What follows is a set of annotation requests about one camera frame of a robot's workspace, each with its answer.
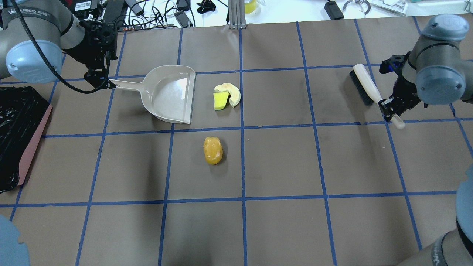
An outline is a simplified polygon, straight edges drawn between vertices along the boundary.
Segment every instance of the yellow mango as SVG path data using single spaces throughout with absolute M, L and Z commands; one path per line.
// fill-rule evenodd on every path
M 206 137 L 204 140 L 204 156 L 208 164 L 218 164 L 223 157 L 223 148 L 217 137 Z

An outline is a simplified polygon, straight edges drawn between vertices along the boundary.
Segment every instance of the black bristles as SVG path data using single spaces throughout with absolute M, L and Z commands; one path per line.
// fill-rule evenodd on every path
M 374 101 L 368 96 L 368 93 L 366 93 L 365 88 L 363 88 L 363 85 L 359 81 L 354 70 L 350 72 L 350 78 L 351 78 L 351 81 L 353 81 L 353 84 L 355 84 L 355 87 L 358 91 L 359 96 L 363 100 L 363 103 L 366 106 L 373 105 Z

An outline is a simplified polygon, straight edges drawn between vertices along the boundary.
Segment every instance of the dustpan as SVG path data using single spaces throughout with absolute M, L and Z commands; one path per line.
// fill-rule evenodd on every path
M 117 89 L 139 91 L 146 110 L 156 118 L 190 124 L 195 71 L 187 66 L 167 65 L 151 70 L 142 82 L 110 80 Z

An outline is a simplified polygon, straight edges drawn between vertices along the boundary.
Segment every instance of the white label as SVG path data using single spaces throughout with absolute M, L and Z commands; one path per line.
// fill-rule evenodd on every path
M 76 11 L 90 9 L 90 4 L 91 4 L 91 1 L 83 2 L 83 3 L 77 3 L 76 4 Z

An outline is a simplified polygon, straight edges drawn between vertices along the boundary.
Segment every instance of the metal post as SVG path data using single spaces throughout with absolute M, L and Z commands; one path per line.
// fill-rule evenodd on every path
M 230 29 L 246 28 L 245 0 L 228 0 L 228 16 Z

